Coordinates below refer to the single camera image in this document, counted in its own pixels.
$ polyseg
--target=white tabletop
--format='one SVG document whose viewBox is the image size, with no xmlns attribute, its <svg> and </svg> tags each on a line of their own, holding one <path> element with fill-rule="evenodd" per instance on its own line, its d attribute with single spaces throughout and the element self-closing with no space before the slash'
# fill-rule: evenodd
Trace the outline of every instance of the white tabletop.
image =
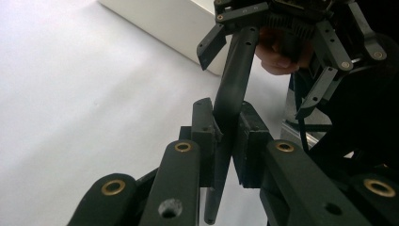
<svg viewBox="0 0 399 226">
<path fill-rule="evenodd" d="M 94 0 L 1 1 L 0 225 L 66 225 L 98 179 L 157 168 L 219 81 Z M 274 138 L 288 81 L 255 58 L 246 100 Z M 215 225 L 265 224 L 231 167 Z"/>
</svg>

